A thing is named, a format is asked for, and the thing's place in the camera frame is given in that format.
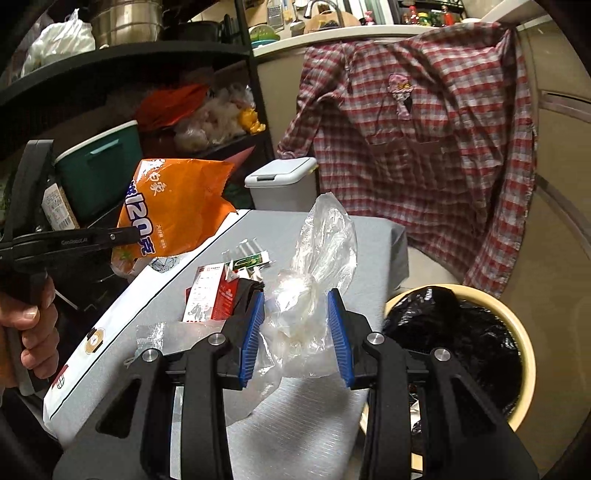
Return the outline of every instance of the trash bin lid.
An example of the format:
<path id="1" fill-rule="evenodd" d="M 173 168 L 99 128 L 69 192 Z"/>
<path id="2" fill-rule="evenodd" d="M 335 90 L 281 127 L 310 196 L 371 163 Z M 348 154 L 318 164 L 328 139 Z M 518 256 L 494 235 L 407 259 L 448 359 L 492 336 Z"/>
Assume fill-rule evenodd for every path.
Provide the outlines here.
<path id="1" fill-rule="evenodd" d="M 273 160 L 246 177 L 246 188 L 281 187 L 299 182 L 318 168 L 314 157 Z"/>

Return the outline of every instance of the metal screw head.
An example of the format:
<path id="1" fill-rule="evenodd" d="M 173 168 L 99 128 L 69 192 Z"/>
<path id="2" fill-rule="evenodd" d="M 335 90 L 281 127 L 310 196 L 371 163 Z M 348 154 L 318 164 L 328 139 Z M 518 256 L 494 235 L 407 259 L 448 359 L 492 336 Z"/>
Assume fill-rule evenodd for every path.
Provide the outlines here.
<path id="1" fill-rule="evenodd" d="M 435 350 L 434 355 L 435 358 L 440 362 L 447 362 L 452 357 L 449 350 L 445 350 L 444 348 L 438 348 L 437 350 Z"/>
<path id="2" fill-rule="evenodd" d="M 212 333 L 207 338 L 207 341 L 212 345 L 221 345 L 223 342 L 226 341 L 226 336 L 223 333 Z"/>
<path id="3" fill-rule="evenodd" d="M 372 345 L 381 345 L 384 342 L 384 336 L 378 332 L 371 332 L 368 335 L 368 342 Z"/>
<path id="4" fill-rule="evenodd" d="M 153 362 L 158 358 L 158 351 L 155 348 L 150 348 L 142 353 L 142 360 L 144 362 Z"/>

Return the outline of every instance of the human hand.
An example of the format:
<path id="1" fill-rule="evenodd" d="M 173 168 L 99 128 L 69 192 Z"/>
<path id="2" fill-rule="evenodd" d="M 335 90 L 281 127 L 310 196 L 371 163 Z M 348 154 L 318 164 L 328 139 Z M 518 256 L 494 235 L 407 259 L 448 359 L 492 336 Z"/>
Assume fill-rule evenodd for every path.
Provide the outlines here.
<path id="1" fill-rule="evenodd" d="M 38 378 L 48 378 L 57 370 L 56 290 L 48 277 L 41 295 L 41 306 L 32 307 L 0 292 L 0 325 L 22 331 L 21 362 Z"/>

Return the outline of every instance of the embroidered patch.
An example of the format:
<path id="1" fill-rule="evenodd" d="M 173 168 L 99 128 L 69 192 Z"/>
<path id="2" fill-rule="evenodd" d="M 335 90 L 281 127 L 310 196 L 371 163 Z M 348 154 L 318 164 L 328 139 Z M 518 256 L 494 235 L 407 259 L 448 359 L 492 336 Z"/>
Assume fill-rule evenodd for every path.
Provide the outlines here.
<path id="1" fill-rule="evenodd" d="M 399 73 L 393 73 L 389 77 L 388 90 L 394 95 L 398 104 L 398 118 L 410 120 L 412 118 L 410 111 L 413 108 L 413 100 L 411 98 L 413 86 L 408 77 Z"/>

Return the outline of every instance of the shirt sleeve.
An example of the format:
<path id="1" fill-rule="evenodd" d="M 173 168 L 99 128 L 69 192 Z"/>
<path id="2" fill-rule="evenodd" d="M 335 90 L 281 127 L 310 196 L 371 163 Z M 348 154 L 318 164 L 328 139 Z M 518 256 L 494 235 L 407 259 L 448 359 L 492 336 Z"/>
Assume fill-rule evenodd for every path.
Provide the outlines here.
<path id="1" fill-rule="evenodd" d="M 298 158 L 309 154 L 322 119 L 323 104 L 340 101 L 346 81 L 347 56 L 341 44 L 309 47 L 301 72 L 297 113 L 277 146 L 278 158 Z"/>

